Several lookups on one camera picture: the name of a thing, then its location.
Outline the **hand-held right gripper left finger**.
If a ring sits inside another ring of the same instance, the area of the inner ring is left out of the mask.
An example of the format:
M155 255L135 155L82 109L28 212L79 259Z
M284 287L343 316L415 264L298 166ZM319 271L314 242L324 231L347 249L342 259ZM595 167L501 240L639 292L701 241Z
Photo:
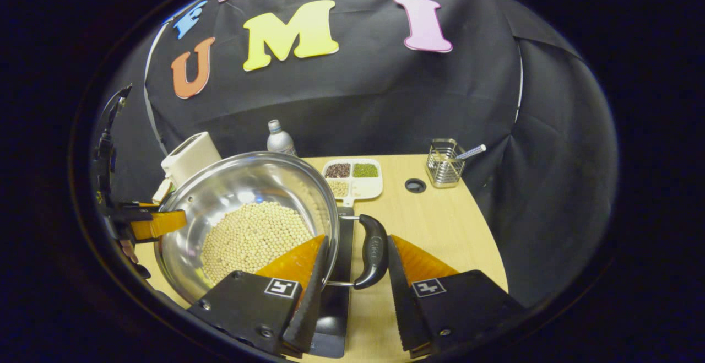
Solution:
M237 270L189 313L215 330L270 355L309 352L319 314L328 238L302 243L262 268Z

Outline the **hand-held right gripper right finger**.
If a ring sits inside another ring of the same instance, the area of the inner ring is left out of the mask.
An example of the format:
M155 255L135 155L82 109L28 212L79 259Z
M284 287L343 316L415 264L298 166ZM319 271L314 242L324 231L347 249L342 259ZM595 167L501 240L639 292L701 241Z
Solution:
M398 332L411 358L476 345L523 315L522 305L482 271L457 271L395 235L388 244Z

